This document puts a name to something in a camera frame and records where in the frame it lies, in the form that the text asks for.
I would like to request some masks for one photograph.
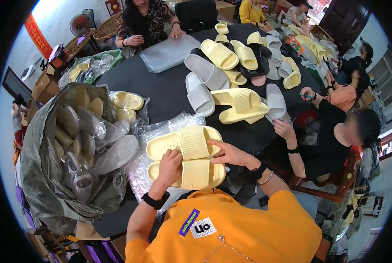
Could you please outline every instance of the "black office chair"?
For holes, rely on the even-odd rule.
[[[177,3],[175,12],[181,29],[187,34],[214,28],[216,19],[215,0],[193,0]]]

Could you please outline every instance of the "silver bracelet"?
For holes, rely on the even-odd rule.
[[[264,182],[262,182],[262,183],[259,183],[259,185],[264,185],[265,183],[267,183],[271,178],[272,178],[272,176],[275,174],[275,171],[272,171],[272,174],[264,181]]]

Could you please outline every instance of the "patterned blouse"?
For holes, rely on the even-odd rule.
[[[164,1],[149,0],[149,7],[147,9],[145,20],[149,26],[151,39],[149,41],[145,39],[145,43],[142,45],[130,46],[131,51],[136,54],[151,45],[155,45],[167,39],[168,35],[164,32],[164,23],[170,22],[174,16],[174,12],[169,9]],[[117,24],[117,32],[115,33],[117,37],[125,37],[126,35],[132,36],[135,34],[133,30],[125,24],[123,15],[119,16]]]

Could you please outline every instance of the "orange t-shirt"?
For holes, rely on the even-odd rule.
[[[175,202],[151,244],[131,240],[126,263],[309,263],[321,239],[320,228],[289,191],[275,193],[264,211],[209,189]]]

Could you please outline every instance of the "purple label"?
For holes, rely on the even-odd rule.
[[[196,221],[196,218],[198,217],[199,213],[200,213],[199,210],[193,209],[192,213],[190,213],[190,215],[187,218],[187,220],[181,226],[180,231],[178,232],[178,234],[180,234],[182,236],[186,236],[186,234],[189,231],[190,227],[192,226],[194,221]]]

